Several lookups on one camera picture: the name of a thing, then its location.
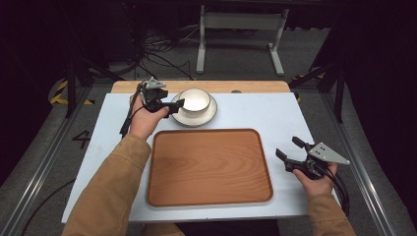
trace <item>jacket sleeve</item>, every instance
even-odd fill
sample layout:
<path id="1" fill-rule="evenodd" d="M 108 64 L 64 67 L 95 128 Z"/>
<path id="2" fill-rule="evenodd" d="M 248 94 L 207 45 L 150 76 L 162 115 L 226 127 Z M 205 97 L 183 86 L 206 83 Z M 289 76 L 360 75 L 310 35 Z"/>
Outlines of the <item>jacket sleeve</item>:
<path id="1" fill-rule="evenodd" d="M 315 236 L 356 235 L 332 194 L 310 198 L 308 200 L 308 214 Z"/>
<path id="2" fill-rule="evenodd" d="M 128 134 L 81 193 L 63 235 L 125 235 L 149 155 L 148 143 Z"/>

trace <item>person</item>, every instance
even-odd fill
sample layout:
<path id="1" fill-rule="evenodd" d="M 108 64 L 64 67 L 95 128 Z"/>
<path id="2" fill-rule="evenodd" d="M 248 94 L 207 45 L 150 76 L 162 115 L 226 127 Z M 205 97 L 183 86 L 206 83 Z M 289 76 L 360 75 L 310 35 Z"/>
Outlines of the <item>person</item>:
<path id="1" fill-rule="evenodd" d="M 168 114 L 168 107 L 155 113 L 143 109 L 138 96 L 129 133 L 97 169 L 74 205 L 62 235 L 125 235 L 133 201 L 149 159 L 148 137 Z M 335 174 L 336 164 L 329 169 Z M 294 175 L 308 197 L 308 213 L 314 235 L 355 235 L 352 226 L 331 194 L 329 178 L 312 181 L 301 171 Z M 174 223 L 145 224 L 144 236 L 184 236 Z"/>

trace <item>brown tray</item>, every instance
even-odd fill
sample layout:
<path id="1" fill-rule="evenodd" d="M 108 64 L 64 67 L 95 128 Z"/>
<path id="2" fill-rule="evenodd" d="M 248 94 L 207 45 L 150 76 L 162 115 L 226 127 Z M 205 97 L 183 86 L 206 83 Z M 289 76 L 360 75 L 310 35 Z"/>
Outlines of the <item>brown tray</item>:
<path id="1" fill-rule="evenodd" d="M 182 130 L 154 136 L 150 205 L 259 203 L 271 197 L 268 167 L 257 131 Z"/>

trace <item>metal stand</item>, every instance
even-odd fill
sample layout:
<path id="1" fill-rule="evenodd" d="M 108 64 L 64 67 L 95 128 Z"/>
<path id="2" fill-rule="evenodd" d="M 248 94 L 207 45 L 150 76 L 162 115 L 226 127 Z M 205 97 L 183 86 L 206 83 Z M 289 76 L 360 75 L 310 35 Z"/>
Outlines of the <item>metal stand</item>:
<path id="1" fill-rule="evenodd" d="M 206 13 L 203 5 L 200 14 L 200 45 L 197 57 L 197 74 L 202 74 L 205 70 L 206 58 L 206 28 L 208 29 L 241 29 L 241 30 L 276 30 L 274 43 L 269 43 L 268 48 L 270 57 L 276 74 L 284 75 L 281 62 L 276 52 L 281 40 L 285 22 L 288 16 L 288 9 L 284 9 L 282 14 L 243 14 L 243 13 Z"/>

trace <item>white cup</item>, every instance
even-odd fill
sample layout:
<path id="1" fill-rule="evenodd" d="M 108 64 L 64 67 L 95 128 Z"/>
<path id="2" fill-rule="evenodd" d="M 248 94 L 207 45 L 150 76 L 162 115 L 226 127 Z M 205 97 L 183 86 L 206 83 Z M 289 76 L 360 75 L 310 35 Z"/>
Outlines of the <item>white cup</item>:
<path id="1" fill-rule="evenodd" d="M 199 117 L 209 109 L 210 96 L 199 88 L 190 88 L 181 92 L 179 99 L 185 98 L 183 112 L 190 117 Z"/>

